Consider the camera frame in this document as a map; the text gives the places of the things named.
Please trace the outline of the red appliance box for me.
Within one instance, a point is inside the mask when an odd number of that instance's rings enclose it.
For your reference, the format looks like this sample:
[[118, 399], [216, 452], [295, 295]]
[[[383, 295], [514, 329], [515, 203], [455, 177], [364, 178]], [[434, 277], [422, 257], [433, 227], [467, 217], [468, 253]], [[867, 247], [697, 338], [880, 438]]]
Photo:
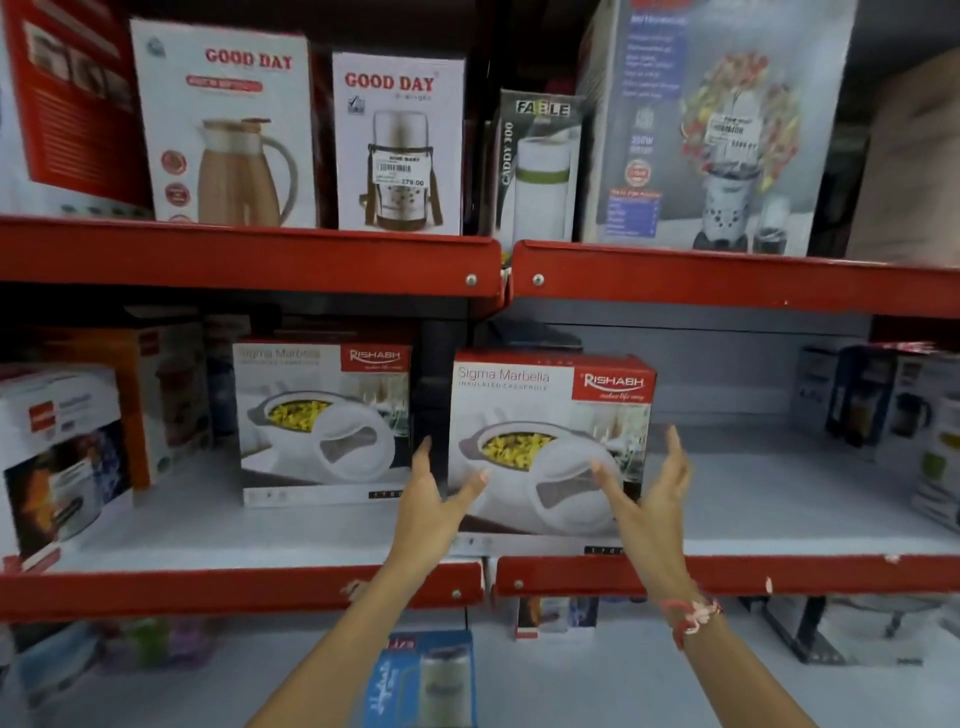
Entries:
[[0, 0], [0, 214], [154, 220], [116, 0]]

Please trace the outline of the person's right hand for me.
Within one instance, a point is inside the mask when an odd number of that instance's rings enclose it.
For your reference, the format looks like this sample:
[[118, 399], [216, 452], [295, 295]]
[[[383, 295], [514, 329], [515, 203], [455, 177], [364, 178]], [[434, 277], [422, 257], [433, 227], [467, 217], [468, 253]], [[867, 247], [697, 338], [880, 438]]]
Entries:
[[675, 426], [666, 428], [665, 443], [658, 475], [635, 501], [638, 512], [615, 521], [623, 551], [652, 601], [700, 601], [684, 551], [693, 468]]

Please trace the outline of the blue box with steel container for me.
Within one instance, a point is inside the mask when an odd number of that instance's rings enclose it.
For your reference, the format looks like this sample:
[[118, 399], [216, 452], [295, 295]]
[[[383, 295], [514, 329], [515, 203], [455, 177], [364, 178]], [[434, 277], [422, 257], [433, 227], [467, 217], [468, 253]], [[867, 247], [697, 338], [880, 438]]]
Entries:
[[367, 683], [363, 728], [478, 728], [473, 633], [390, 634]]

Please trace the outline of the white box with dark appliance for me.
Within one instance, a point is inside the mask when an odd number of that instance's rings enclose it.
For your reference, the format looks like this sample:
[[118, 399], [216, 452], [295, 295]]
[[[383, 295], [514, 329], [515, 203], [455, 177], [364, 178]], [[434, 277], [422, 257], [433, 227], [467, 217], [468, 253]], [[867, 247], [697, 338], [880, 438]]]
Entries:
[[0, 574], [52, 568], [134, 502], [114, 371], [0, 363]]

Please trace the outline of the white box with steel carrier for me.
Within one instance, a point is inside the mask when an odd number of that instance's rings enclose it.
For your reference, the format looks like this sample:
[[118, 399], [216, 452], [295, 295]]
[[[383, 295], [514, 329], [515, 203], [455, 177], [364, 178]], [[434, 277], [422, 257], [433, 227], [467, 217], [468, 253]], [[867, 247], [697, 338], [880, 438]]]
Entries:
[[462, 234], [464, 57], [334, 52], [339, 229]]

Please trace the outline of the small white and red box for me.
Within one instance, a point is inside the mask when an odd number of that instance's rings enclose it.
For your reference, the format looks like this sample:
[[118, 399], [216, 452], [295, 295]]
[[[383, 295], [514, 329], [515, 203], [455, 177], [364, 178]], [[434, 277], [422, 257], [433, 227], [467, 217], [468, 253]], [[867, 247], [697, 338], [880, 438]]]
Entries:
[[594, 637], [598, 597], [521, 597], [517, 602], [513, 637], [517, 641], [584, 641]]

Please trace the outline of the person's right forearm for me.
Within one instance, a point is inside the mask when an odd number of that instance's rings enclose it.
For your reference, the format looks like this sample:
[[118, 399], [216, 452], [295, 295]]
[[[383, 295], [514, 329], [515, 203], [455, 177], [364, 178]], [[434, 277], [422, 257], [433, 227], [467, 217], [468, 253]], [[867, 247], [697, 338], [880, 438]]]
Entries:
[[720, 603], [654, 601], [722, 728], [819, 728], [729, 625]]

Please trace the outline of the large blue blender box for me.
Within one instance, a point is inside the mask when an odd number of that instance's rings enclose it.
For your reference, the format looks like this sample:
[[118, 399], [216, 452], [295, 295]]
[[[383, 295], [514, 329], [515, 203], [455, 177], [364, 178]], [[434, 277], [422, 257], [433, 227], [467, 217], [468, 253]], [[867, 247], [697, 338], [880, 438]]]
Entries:
[[858, 0], [599, 0], [575, 238], [805, 258]]

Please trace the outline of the brown cardboard box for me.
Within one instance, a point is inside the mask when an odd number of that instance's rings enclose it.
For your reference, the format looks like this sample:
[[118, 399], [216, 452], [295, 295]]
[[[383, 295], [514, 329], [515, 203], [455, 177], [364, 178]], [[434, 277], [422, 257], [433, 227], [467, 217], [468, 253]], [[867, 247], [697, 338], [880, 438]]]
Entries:
[[846, 258], [960, 268], [960, 45], [883, 86]]

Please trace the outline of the white casserole box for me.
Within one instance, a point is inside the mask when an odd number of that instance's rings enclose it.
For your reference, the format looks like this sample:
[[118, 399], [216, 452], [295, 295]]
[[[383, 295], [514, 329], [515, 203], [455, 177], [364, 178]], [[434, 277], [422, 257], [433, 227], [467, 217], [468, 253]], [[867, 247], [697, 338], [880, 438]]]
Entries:
[[454, 359], [448, 486], [479, 472], [456, 556], [611, 553], [618, 528], [592, 466], [642, 491], [656, 371], [634, 355], [469, 348]]
[[411, 476], [413, 343], [282, 331], [232, 347], [248, 508], [395, 501]]

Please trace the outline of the red metal shelf beam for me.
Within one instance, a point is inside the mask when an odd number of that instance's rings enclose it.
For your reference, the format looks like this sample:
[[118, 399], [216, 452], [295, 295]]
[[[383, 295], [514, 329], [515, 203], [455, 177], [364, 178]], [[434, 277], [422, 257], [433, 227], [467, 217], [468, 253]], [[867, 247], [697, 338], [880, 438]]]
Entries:
[[960, 320], [960, 268], [522, 241], [504, 295]]
[[[960, 593], [960, 555], [691, 556], [690, 576], [714, 596]], [[488, 563], [498, 598], [645, 595], [624, 556], [509, 556]]]
[[350, 605], [353, 586], [380, 571], [379, 564], [89, 573], [19, 566], [0, 558], [0, 622], [336, 611]]
[[0, 215], [0, 303], [70, 286], [462, 298], [497, 310], [489, 237]]

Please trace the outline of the black shelf upright post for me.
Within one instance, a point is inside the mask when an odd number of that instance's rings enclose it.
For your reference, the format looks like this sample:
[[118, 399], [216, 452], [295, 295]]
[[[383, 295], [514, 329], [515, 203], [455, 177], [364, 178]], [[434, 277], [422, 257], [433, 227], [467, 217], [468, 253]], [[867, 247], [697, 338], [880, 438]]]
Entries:
[[454, 358], [472, 342], [473, 328], [468, 320], [425, 319], [419, 325], [411, 394], [414, 443], [430, 437], [435, 459], [447, 457]]

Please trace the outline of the white box with green print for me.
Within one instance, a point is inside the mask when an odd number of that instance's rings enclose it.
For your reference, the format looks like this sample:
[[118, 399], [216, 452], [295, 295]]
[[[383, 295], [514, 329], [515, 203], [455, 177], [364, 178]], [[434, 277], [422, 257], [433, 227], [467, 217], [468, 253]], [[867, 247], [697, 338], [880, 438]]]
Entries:
[[914, 510], [960, 534], [960, 354], [897, 355], [873, 459], [908, 482]]

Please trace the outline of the person's left forearm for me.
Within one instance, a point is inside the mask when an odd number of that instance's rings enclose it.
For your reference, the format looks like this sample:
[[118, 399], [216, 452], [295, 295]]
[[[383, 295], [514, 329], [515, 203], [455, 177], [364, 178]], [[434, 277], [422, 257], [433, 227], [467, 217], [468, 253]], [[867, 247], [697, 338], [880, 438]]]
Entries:
[[359, 597], [244, 728], [346, 728], [391, 631], [443, 555], [393, 548]]

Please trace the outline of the grey box with cookware picture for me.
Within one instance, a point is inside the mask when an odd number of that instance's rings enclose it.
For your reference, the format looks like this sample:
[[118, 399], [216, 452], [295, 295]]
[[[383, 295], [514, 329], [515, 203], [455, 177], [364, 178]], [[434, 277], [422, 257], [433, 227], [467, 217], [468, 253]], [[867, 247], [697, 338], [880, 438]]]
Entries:
[[741, 596], [805, 665], [921, 667], [948, 597], [942, 593]]

